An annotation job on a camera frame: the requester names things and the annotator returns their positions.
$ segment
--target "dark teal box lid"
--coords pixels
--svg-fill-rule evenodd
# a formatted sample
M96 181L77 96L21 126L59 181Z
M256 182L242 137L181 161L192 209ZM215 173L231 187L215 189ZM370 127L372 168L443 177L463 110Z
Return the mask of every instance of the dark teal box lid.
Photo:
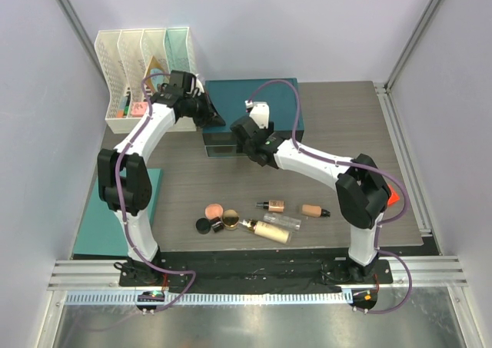
M298 90L296 78L283 78ZM237 119L247 114L244 102L258 87L271 79L245 79L229 81L207 81L205 88L218 113L225 120L224 127L204 128L202 133L205 145L235 144L229 128ZM294 92L281 83L268 85L254 98L256 102L267 102L270 107L270 121L274 122L275 131L284 132L290 137L294 124L296 101ZM304 120L301 117L298 125L298 140L304 133Z

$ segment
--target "transparent tube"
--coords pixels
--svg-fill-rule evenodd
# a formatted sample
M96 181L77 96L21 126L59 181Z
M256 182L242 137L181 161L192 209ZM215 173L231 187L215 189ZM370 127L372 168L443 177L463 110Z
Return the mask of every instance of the transparent tube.
M298 231L299 229L301 229L300 220L285 215L267 212L263 216L263 221L265 223L275 224L289 230Z

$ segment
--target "clear bottle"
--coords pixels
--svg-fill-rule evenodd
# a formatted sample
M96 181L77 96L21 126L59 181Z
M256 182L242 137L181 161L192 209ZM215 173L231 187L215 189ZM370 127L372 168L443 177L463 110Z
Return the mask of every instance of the clear bottle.
M263 221L242 220L239 225L260 237L272 239L279 243L287 244L291 241L292 233L290 231L264 223Z
M275 224L275 225L278 225L280 227L284 227L288 230L298 231L299 229L301 229L301 221L300 220L294 219L293 217L289 217L289 216L285 216L285 215L267 212L263 216L263 221L265 223Z

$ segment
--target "robotic arm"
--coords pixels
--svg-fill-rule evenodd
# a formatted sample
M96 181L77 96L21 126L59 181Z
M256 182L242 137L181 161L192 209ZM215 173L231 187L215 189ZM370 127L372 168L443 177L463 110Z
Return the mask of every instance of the robotic arm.
M165 132L184 116L193 118L195 124L204 126L224 126L199 80L190 73L173 71L161 91L156 92L151 103L153 112L150 121L145 121L148 113L127 138L114 150L103 149L98 155L99 197L113 210L132 243L128 245L127 263L121 265L121 272L134 280L134 285L161 283L161 273L141 262L135 251L156 267L161 267L160 252L155 242L148 219L147 206L151 199L151 182L146 163ZM386 210L391 191L379 174L353 167L327 164L302 154L291 139L280 137L274 132L274 124L269 121L269 108L266 103L247 103L249 115L238 119L231 130L238 139L238 146L252 161L261 166L269 165L276 169L296 171L312 177L337 191L341 213L351 224L351 246L349 248L348 271L354 281L362 281L377 260L374 238L377 224ZM125 199L127 222L123 221L116 186L116 161L127 147L121 161L121 190ZM322 157L336 161L353 161L376 167L372 159L359 155L356 159L337 157L310 149Z

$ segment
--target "gray wall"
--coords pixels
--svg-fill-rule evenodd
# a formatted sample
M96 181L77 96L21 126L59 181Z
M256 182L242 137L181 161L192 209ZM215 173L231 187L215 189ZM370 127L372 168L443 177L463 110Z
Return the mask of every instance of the gray wall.
M0 339L35 342L81 218L108 94L55 0L0 0Z
M460 257L486 334L492 326L492 302L484 298L492 282L491 19L490 0L445 0L394 89L438 239L447 254Z
M189 25L207 79L385 81L428 0L71 0L88 33Z

